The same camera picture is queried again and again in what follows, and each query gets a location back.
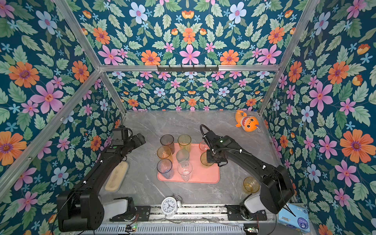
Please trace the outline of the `pink transparent cup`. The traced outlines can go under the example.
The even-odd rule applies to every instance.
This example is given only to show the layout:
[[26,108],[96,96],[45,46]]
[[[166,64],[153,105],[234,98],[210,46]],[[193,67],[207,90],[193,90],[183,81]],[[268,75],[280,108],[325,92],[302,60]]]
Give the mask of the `pink transparent cup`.
[[210,149],[210,147],[206,144],[205,141],[202,141],[200,144],[199,144],[199,149],[203,152],[206,152],[208,149]]

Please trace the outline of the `green short cup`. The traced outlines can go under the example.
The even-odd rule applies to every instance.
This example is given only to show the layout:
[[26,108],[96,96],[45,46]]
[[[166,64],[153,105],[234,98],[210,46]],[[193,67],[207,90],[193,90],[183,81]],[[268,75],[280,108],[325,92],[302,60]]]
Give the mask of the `green short cup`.
[[206,152],[201,154],[200,161],[201,161],[202,165],[205,166],[205,167],[210,167],[210,166],[213,165],[213,163],[208,162]]

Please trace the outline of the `green tall transparent cup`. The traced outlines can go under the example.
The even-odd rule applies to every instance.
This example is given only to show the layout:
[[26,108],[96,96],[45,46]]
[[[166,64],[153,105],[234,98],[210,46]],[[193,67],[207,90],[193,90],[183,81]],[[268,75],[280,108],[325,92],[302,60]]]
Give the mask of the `green tall transparent cup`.
[[191,143],[192,143],[192,138],[188,134],[182,134],[178,137],[178,144],[180,149],[184,149],[188,152],[191,151]]

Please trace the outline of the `teal frosted cup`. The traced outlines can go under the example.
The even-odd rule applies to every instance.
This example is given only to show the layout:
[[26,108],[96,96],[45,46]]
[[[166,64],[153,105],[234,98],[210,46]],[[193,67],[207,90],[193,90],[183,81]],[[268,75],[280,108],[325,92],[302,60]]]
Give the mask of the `teal frosted cup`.
[[176,153],[176,159],[179,163],[183,161],[189,161],[190,153],[186,149],[181,149]]

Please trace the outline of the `clear transparent cup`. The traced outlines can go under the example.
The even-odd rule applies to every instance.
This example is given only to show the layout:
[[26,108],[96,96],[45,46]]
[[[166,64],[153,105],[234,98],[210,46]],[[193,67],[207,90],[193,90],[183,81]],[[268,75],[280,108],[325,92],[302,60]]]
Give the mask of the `clear transparent cup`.
[[181,178],[188,182],[192,177],[193,166],[189,161],[181,161],[177,167],[178,173]]

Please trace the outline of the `yellow transparent cup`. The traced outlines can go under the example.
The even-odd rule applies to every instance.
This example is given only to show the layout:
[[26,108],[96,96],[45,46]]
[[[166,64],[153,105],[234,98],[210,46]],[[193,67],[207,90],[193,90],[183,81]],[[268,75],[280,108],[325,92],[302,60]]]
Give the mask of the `yellow transparent cup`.
[[168,159],[173,161],[172,159],[172,150],[169,146],[161,146],[157,150],[157,156],[158,158],[162,159]]

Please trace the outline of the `grey transparent cup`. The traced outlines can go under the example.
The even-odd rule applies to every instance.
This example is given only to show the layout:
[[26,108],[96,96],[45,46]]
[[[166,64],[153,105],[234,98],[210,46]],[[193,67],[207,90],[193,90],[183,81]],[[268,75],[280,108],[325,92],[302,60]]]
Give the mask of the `grey transparent cup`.
[[170,134],[165,134],[160,138],[160,143],[163,146],[168,146],[171,149],[171,153],[175,153],[174,137]]

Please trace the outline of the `blue transparent cup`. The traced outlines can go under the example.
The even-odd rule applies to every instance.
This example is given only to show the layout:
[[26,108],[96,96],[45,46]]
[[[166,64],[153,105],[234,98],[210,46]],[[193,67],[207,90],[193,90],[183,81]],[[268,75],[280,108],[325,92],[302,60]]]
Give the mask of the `blue transparent cup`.
[[157,171],[165,178],[171,179],[174,175],[173,164],[170,159],[162,159],[157,163]]

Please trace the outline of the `yellow short cup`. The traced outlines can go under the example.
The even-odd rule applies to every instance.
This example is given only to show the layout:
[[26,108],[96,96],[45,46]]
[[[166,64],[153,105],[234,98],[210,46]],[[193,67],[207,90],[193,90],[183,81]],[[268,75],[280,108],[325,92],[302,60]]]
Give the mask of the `yellow short cup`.
[[243,190],[245,193],[257,193],[259,189],[260,185],[254,177],[246,177],[243,180]]

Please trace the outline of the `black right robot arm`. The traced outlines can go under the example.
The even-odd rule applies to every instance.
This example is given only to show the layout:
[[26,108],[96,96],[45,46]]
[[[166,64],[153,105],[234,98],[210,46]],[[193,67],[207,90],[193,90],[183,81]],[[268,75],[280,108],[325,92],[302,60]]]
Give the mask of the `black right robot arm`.
[[200,125],[206,150],[207,161],[225,166],[229,161],[236,163],[250,173],[259,183],[257,193],[252,193],[242,203],[250,213],[267,210],[278,214],[294,196],[289,173],[283,166],[275,167],[246,151],[233,138],[218,136],[205,125]]

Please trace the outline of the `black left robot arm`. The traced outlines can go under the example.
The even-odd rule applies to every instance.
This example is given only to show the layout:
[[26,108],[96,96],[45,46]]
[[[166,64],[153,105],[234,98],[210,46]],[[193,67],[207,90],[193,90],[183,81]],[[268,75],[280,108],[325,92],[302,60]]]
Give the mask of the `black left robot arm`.
[[57,219],[61,232],[92,231],[100,227],[105,218],[99,199],[103,184],[127,154],[145,143],[141,133],[133,135],[124,126],[113,129],[112,143],[102,150],[95,166],[70,191],[59,194]]

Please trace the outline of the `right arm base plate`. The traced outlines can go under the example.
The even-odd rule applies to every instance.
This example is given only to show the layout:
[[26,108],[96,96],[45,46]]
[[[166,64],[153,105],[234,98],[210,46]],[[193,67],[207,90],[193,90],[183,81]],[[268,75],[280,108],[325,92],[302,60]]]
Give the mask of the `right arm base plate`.
[[267,214],[265,210],[251,213],[245,206],[240,205],[225,205],[227,209],[227,216],[229,221],[267,221]]

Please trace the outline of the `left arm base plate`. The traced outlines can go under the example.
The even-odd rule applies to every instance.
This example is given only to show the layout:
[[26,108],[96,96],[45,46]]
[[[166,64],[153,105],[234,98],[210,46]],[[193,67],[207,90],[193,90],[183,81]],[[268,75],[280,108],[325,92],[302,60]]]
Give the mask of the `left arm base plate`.
[[134,206],[123,214],[116,215],[109,220],[111,222],[146,222],[151,215],[151,206]]

